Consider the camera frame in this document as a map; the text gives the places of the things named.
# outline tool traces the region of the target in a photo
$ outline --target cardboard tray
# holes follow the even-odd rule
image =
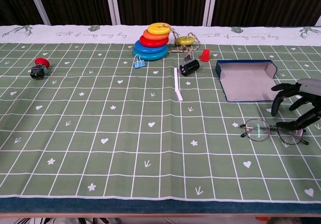
[[[218,60],[215,70],[227,102],[273,101],[277,95],[271,60]]]

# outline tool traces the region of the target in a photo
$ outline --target small red object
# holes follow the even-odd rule
[[[200,60],[203,62],[208,62],[210,60],[210,50],[209,49],[203,50]]]
[[[261,221],[269,221],[268,217],[256,217],[256,219]]]
[[[45,67],[49,68],[50,67],[50,63],[49,61],[46,59],[46,58],[43,58],[43,57],[38,57],[36,60],[35,60],[35,64],[36,66],[41,64],[41,65],[44,65]]]
[[[157,40],[157,41],[149,40],[149,39],[145,38],[144,36],[141,36],[139,39],[139,43],[142,44],[144,47],[162,47],[162,46],[166,45],[167,42],[169,42],[168,37],[165,39],[162,39],[162,40]]]

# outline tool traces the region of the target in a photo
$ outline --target yellow ring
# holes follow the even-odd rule
[[[151,24],[147,30],[149,33],[153,34],[153,35],[166,35],[168,33],[171,32],[169,27],[160,27],[161,25],[167,25],[169,26],[169,24],[163,23],[163,22],[158,22],[158,23],[153,23]]]
[[[179,45],[191,45],[195,42],[195,38],[194,37],[178,37],[176,39],[177,43]]]

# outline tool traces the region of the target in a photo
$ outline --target black curtain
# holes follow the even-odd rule
[[[314,26],[321,0],[215,0],[212,26]]]
[[[111,25],[107,0],[41,0],[51,25]]]
[[[205,0],[117,0],[123,25],[201,26]]]
[[[0,0],[0,25],[43,24],[33,0]]]

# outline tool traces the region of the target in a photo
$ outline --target red ring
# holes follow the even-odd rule
[[[41,65],[46,66],[47,68],[50,67],[49,61],[48,61],[46,58],[43,58],[43,57],[38,57],[38,58],[35,60],[35,64],[36,64],[36,66],[39,65],[39,64],[41,64]]]
[[[145,47],[162,47],[162,46],[166,45],[167,42],[169,42],[168,37],[165,39],[162,39],[162,40],[158,40],[158,41],[149,40],[149,39],[145,38],[144,36],[141,36],[139,39],[139,43],[141,43]]]

